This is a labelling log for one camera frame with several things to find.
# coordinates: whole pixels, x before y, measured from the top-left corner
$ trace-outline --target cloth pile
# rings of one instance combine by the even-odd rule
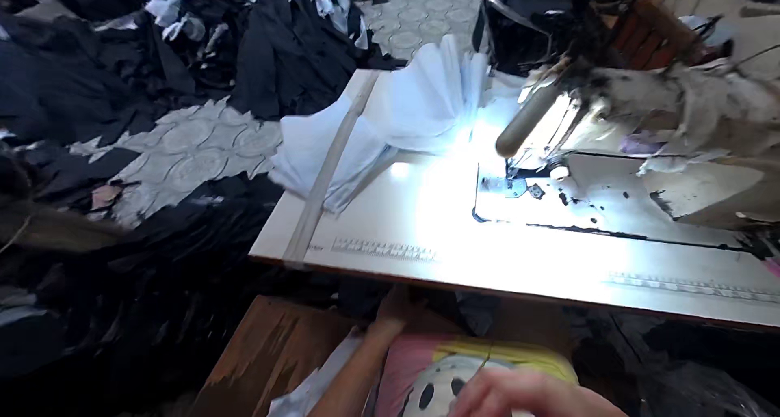
[[[405,65],[371,42],[353,0],[61,1],[83,19],[0,13],[0,129],[17,148],[45,141],[49,155],[52,145],[112,146],[209,99],[229,97],[260,121],[316,113],[336,102],[356,69]],[[112,157],[100,176],[133,158]],[[65,172],[82,164],[70,160],[49,170],[73,196],[46,202],[89,210],[91,190],[80,187],[101,184],[63,183],[80,176]]]
[[[382,73],[349,136],[327,189],[325,208],[340,213],[366,177],[399,150],[447,153],[473,127],[487,57],[460,56],[455,37],[425,44],[408,67]],[[306,197],[353,99],[368,75],[356,72],[338,100],[306,117],[282,118],[282,144],[269,178]]]

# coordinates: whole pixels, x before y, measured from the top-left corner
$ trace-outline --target person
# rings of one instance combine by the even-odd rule
[[[453,351],[450,346],[450,350],[444,351],[444,357],[417,370],[417,379],[411,385],[410,381],[406,381],[401,388],[405,393],[403,407],[399,411],[388,409],[390,407],[387,404],[392,401],[382,400],[383,389],[387,390],[385,384],[393,383],[385,382],[388,371],[397,371],[400,366],[407,365],[406,362],[414,361],[412,356],[404,360],[404,354],[401,354],[401,359],[395,358],[391,347],[395,347],[394,342],[399,339],[407,324],[419,317],[423,309],[422,304],[409,301],[408,292],[403,287],[394,287],[380,304],[376,321],[368,327],[363,342],[338,372],[308,417],[362,415],[366,398],[382,370],[385,355],[388,361],[385,363],[377,407],[374,409],[377,417],[506,417],[512,415],[512,412],[527,412],[536,417],[626,417],[607,399],[577,385],[576,375],[572,381],[571,376],[567,376],[567,370],[570,369],[568,362],[551,357],[552,352],[539,347],[519,348],[521,351],[530,349],[531,352],[523,353],[526,363],[518,368],[505,360],[494,360],[491,352],[498,352],[495,346],[490,347],[487,356],[478,359],[473,358],[473,346],[463,347],[462,354]],[[410,348],[404,347],[401,353],[406,352],[408,355],[412,352]],[[506,355],[506,359],[512,359],[511,349],[505,348],[502,354]],[[537,365],[542,369],[525,368],[535,366],[531,363],[533,359],[537,359]]]

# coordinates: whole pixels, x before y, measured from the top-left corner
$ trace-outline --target white table surface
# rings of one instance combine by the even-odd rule
[[[477,201],[473,157],[403,154],[343,213],[321,217],[303,265],[780,326],[780,278],[760,260],[749,253],[680,244],[733,248],[732,233],[674,223],[653,203],[648,205],[646,194],[637,192],[636,200],[623,198],[622,191],[637,185],[621,168],[614,177],[598,181],[587,180],[587,171],[576,172],[577,165],[591,162],[604,169],[600,157],[572,162],[579,181],[567,187],[570,193],[587,196],[595,208],[563,205],[556,194],[541,201],[524,196],[523,205],[529,206],[520,213],[525,216],[480,223],[472,216]],[[558,205],[551,206],[556,200]],[[286,192],[250,258],[281,262],[303,207],[303,199]],[[550,225],[559,226],[589,218],[590,211],[598,213],[596,226],[610,231],[628,227],[630,233],[662,242],[527,225],[550,219],[555,220]]]

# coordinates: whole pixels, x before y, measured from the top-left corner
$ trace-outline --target industrial sewing machine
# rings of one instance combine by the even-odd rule
[[[721,244],[695,226],[780,220],[780,85],[711,60],[720,51],[704,29],[658,2],[632,9],[606,46],[580,28],[557,63],[532,71],[505,128],[480,122],[495,152],[480,162],[478,220],[708,246]],[[601,66],[615,56],[622,69]]]

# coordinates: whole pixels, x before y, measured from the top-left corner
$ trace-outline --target pile of fabric scraps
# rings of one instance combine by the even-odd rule
[[[207,101],[172,111],[151,132],[123,134],[113,145],[97,139],[70,146],[75,158],[101,163],[122,148],[140,154],[114,171],[111,184],[129,187],[112,207],[112,220],[135,227],[166,205],[176,205],[201,183],[246,172],[249,179],[271,169],[270,158],[282,142],[277,122],[259,122],[241,114],[227,100]]]
[[[340,213],[360,183],[399,150],[443,154],[467,141],[484,80],[487,57],[460,56],[455,37],[425,44],[408,67],[382,73],[338,162],[325,208]],[[282,141],[271,157],[272,181],[307,196],[342,119],[368,76],[356,72],[338,100],[307,117],[283,117]]]
[[[357,68],[405,64],[381,55],[350,0],[255,0],[248,18],[231,101],[265,120],[323,110]]]
[[[404,60],[383,55],[379,45],[371,42],[373,34],[354,0],[56,1],[68,9],[68,16],[52,22],[0,13],[0,70],[4,74],[0,117],[10,137],[5,141],[17,148],[26,145],[24,157],[47,163],[47,172],[41,177],[57,182],[39,196],[40,200],[82,212],[101,207],[88,205],[87,197],[95,188],[108,185],[125,167],[138,170],[144,163],[161,161],[150,153],[157,144],[151,140],[169,130],[156,129],[167,124],[158,121],[166,113],[203,105],[209,99],[223,99],[221,108],[225,109],[224,99],[229,98],[229,115],[240,117],[241,122],[231,124],[235,126],[229,134],[235,138],[233,131],[258,123],[254,119],[278,120],[323,110],[336,102],[356,69],[394,70],[405,65]],[[220,121],[206,117],[216,124],[200,126],[200,119],[204,118],[192,120],[199,127],[195,137],[177,135],[180,151],[171,153],[163,148],[163,155],[203,158],[195,153],[208,137],[200,138],[200,127],[214,129],[214,138],[218,138],[216,124]],[[226,142],[230,139],[221,137]],[[144,144],[133,144],[140,141]],[[46,144],[30,146],[39,142]],[[85,151],[82,143],[89,143],[91,149]],[[73,155],[54,154],[55,146],[70,146]],[[29,154],[39,148],[45,152]],[[112,155],[92,166],[113,148],[129,149],[134,155]],[[195,183],[185,181],[186,187],[151,193],[152,200],[161,194],[170,199],[156,199],[152,205],[144,195],[145,200],[132,209],[136,216],[130,225],[137,224],[138,215],[145,217],[163,205],[179,202],[202,181],[240,171],[250,176],[267,171],[258,164],[273,152],[254,152],[249,157],[239,153],[248,159],[241,166],[218,156],[215,165],[220,168],[204,170],[209,174],[196,175]],[[76,161],[79,155],[89,156],[89,163]],[[50,160],[53,156],[67,161],[60,166]],[[255,160],[257,163],[248,166]],[[82,172],[69,172],[77,166],[84,167]],[[124,171],[114,179],[131,176],[132,172]],[[97,177],[104,180],[95,181]],[[143,190],[144,181],[159,183],[161,178],[130,180],[139,181],[137,188]],[[145,188],[154,188],[152,183]],[[114,192],[112,203],[127,201]]]

